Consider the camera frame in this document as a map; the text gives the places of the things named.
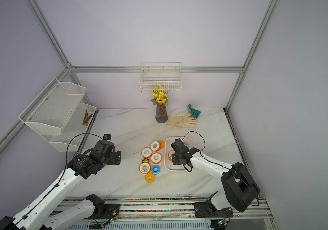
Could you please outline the yellow sealing tape roll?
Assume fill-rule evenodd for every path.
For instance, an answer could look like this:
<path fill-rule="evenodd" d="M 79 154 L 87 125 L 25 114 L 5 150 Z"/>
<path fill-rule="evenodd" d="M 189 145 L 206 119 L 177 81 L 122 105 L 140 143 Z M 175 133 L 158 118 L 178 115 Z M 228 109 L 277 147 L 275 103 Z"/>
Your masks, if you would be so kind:
<path fill-rule="evenodd" d="M 153 173 L 148 173 L 145 176 L 145 180 L 147 183 L 152 183 L 155 180 L 154 174 Z"/>
<path fill-rule="evenodd" d="M 159 141 L 159 149 L 164 148 L 165 143 L 163 141 Z"/>

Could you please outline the lower white mesh shelf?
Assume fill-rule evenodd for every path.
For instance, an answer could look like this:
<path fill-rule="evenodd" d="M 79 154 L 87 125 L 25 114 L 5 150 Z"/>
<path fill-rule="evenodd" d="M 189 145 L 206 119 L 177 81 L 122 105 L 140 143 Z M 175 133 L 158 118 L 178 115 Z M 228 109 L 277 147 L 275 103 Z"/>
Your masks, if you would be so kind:
<path fill-rule="evenodd" d="M 88 130 L 88 127 L 93 118 L 92 116 L 87 126 L 83 125 L 83 119 L 86 110 L 94 116 L 96 107 L 85 103 L 80 103 L 77 106 L 61 135 L 52 136 L 51 140 L 49 141 L 49 143 L 55 149 L 60 152 L 78 151 L 84 138 L 84 134 L 82 133 L 85 133 Z"/>

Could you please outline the small black yellow tape roll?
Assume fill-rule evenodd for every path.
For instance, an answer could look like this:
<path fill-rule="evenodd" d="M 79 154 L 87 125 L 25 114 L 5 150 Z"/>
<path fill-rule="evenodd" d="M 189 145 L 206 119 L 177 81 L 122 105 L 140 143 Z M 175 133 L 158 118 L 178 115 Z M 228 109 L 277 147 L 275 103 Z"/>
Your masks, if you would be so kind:
<path fill-rule="evenodd" d="M 142 159 L 142 163 L 147 163 L 147 164 L 150 164 L 150 158 L 143 158 Z"/>

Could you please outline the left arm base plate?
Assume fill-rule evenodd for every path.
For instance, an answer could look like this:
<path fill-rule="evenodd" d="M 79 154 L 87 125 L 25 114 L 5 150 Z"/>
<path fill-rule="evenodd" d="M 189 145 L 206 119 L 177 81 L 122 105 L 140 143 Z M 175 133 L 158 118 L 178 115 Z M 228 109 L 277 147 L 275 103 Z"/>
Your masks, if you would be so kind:
<path fill-rule="evenodd" d="M 88 219 L 111 219 L 117 216 L 120 210 L 120 204 L 105 203 L 104 200 L 95 194 L 91 194 L 85 199 L 91 201 L 94 206 L 93 213 Z"/>

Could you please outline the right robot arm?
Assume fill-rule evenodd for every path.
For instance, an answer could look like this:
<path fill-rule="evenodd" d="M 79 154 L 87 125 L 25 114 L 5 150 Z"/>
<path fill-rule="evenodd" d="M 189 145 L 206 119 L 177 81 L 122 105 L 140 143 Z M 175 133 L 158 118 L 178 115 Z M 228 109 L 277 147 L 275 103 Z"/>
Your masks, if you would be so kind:
<path fill-rule="evenodd" d="M 221 182 L 223 192 L 212 194 L 208 204 L 210 208 L 234 208 L 238 212 L 244 212 L 259 195 L 257 183 L 242 163 L 223 163 L 202 153 L 200 149 L 188 148 L 181 139 L 176 139 L 171 147 L 174 151 L 173 165 L 200 169 Z"/>

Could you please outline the white mesh shelf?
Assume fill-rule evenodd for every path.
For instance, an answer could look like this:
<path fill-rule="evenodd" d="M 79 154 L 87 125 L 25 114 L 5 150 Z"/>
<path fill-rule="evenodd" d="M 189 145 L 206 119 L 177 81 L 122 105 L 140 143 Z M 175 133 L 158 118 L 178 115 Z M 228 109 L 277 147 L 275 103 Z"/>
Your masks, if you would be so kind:
<path fill-rule="evenodd" d="M 83 125 L 83 119 L 86 110 L 94 116 L 96 107 L 85 103 L 80 103 L 77 106 L 61 135 L 52 136 L 51 140 L 49 141 L 49 143 L 55 149 L 60 152 L 78 151 L 84 138 L 84 134 L 82 133 L 85 133 L 88 130 L 88 127 L 93 118 L 92 116 L 87 126 Z"/>
<path fill-rule="evenodd" d="M 59 136 L 85 95 L 85 87 L 54 78 L 19 115 L 40 136 Z"/>

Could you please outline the cream cotton glove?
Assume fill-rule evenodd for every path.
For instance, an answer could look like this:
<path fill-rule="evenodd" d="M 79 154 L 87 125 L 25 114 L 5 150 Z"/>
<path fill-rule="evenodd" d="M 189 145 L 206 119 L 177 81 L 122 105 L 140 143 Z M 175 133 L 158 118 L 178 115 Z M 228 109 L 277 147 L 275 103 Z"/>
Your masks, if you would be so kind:
<path fill-rule="evenodd" d="M 169 115 L 167 126 L 170 128 L 196 128 L 197 120 L 190 114 Z"/>

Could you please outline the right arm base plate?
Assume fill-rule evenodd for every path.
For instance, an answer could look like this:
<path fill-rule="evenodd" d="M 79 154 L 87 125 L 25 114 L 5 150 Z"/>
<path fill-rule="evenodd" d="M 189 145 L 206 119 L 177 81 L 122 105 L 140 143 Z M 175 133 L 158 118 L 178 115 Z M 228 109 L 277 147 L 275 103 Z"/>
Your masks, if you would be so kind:
<path fill-rule="evenodd" d="M 196 218 L 232 218 L 234 216 L 232 208 L 218 210 L 211 202 L 211 199 L 218 194 L 213 193 L 205 202 L 194 203 L 194 213 Z"/>

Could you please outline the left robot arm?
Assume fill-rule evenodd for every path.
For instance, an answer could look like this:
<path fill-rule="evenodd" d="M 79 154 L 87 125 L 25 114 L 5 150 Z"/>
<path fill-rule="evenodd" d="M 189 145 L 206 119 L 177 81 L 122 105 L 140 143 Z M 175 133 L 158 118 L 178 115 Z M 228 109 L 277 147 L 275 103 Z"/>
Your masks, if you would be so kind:
<path fill-rule="evenodd" d="M 58 178 L 30 205 L 15 216 L 0 220 L 0 230 L 65 230 L 83 219 L 107 219 L 118 216 L 119 204 L 106 204 L 95 194 L 88 195 L 72 208 L 52 216 L 51 213 L 82 182 L 107 165 L 119 165 L 121 151 L 109 140 L 73 157 Z"/>

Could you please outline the yellow artificial flowers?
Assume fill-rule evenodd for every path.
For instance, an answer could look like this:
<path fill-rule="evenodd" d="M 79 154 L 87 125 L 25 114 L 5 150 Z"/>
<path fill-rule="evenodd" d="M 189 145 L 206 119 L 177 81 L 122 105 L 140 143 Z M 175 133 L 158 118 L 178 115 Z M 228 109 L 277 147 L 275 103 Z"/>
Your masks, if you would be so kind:
<path fill-rule="evenodd" d="M 170 92 L 168 86 L 156 85 L 152 89 L 152 100 L 153 105 L 168 105 L 169 99 L 167 94 Z"/>

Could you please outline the blue sealing tape roll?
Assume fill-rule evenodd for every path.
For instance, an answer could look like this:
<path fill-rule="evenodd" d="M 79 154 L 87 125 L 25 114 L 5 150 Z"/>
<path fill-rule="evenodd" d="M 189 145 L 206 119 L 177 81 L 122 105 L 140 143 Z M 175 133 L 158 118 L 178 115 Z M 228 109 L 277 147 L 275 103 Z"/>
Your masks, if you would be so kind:
<path fill-rule="evenodd" d="M 154 165 L 151 167 L 151 172 L 154 175 L 158 175 L 160 173 L 161 169 L 159 165 Z"/>

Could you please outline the purple glass vase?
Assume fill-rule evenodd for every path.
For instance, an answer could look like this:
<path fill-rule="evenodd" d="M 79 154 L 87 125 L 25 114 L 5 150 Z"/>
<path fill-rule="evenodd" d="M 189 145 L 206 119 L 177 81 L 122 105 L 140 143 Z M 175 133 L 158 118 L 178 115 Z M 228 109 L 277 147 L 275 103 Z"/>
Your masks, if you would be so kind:
<path fill-rule="evenodd" d="M 166 109 L 165 104 L 157 104 L 156 105 L 155 120 L 160 124 L 167 122 L 168 114 L 167 114 L 167 109 Z"/>

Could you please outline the brown sticks bundle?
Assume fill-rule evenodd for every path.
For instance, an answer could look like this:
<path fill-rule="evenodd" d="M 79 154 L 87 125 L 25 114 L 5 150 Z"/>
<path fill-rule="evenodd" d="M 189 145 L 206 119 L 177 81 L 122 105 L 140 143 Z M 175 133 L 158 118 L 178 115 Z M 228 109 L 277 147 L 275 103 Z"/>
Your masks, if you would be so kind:
<path fill-rule="evenodd" d="M 83 125 L 87 126 L 90 119 L 92 118 L 93 114 L 90 114 L 87 110 L 85 111 L 84 119 L 83 119 Z"/>

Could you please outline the upper white mesh shelf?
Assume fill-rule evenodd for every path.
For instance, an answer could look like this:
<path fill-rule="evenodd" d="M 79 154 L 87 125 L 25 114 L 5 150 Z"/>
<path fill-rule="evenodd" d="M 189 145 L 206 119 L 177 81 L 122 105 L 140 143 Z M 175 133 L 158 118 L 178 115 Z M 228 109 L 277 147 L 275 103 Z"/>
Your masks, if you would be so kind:
<path fill-rule="evenodd" d="M 40 136 L 59 136 L 85 95 L 85 87 L 54 78 L 19 115 Z"/>

